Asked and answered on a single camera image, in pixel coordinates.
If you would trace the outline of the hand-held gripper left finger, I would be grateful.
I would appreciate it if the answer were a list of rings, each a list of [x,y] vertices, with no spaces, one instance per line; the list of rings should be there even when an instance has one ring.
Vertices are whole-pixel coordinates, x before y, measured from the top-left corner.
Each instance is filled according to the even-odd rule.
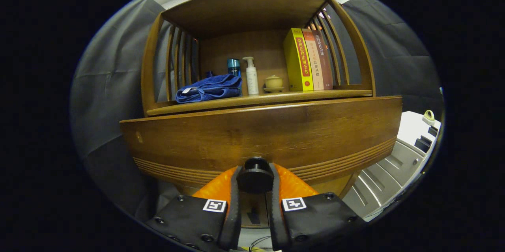
[[[191,196],[176,195],[146,225],[178,245],[203,252],[238,248],[241,212],[235,166]]]

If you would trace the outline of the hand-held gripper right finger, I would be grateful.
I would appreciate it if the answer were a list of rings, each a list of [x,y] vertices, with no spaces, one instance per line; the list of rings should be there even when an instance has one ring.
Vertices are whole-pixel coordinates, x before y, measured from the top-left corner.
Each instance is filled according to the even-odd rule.
[[[273,174],[270,231],[273,250],[335,252],[365,221],[334,192],[318,193],[279,164]]]

